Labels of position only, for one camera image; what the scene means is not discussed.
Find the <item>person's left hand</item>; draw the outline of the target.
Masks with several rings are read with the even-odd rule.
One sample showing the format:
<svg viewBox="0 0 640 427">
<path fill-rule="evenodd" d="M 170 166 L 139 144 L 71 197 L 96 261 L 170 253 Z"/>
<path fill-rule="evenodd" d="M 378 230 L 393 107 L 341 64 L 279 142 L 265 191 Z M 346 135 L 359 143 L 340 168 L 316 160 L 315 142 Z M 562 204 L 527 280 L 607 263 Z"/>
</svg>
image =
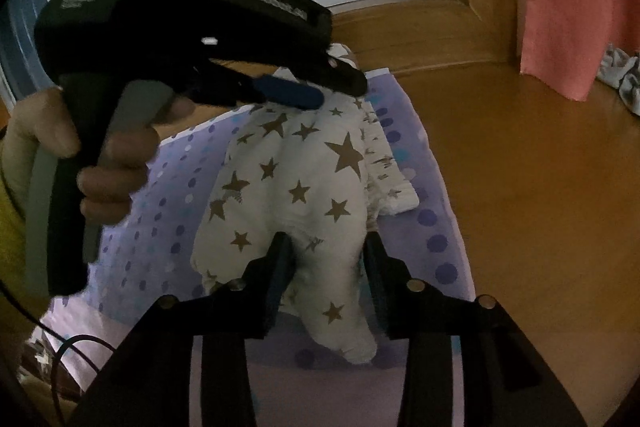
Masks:
<svg viewBox="0 0 640 427">
<path fill-rule="evenodd" d="M 92 225 L 117 225 L 130 213 L 131 195 L 148 181 L 146 164 L 160 137 L 152 127 L 117 131 L 106 140 L 106 164 L 82 169 L 76 186 L 79 210 Z M 32 165 L 42 146 L 56 158 L 71 158 L 80 140 L 58 88 L 41 91 L 17 103 L 1 140 L 1 228 L 20 223 L 26 212 Z"/>
</svg>

